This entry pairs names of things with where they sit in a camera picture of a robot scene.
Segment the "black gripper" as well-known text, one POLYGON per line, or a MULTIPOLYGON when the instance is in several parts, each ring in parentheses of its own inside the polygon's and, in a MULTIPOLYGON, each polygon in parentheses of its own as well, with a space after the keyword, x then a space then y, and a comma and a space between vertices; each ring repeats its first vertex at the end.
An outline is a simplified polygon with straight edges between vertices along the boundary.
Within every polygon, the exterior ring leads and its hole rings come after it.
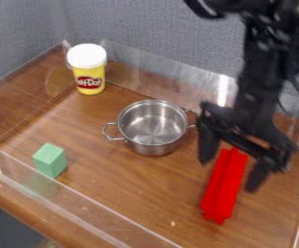
POLYGON ((242 104, 239 108, 228 108, 207 101, 199 106, 199 162, 206 164, 215 157, 222 140, 236 146, 258 160, 244 186, 248 193, 255 193, 270 173, 287 169, 296 145, 275 126, 267 107, 242 104))

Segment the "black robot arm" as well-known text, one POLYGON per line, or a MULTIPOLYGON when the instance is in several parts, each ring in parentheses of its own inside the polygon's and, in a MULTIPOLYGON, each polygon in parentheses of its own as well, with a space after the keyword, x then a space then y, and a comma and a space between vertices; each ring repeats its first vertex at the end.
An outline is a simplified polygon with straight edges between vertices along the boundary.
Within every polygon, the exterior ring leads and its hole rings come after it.
POLYGON ((183 0, 202 18, 236 15, 244 24, 243 67, 235 103, 207 101, 196 119, 198 157, 207 163, 226 141, 256 159, 246 190, 254 193, 272 172, 284 171, 295 143, 274 124, 286 83, 299 89, 299 0, 183 0))

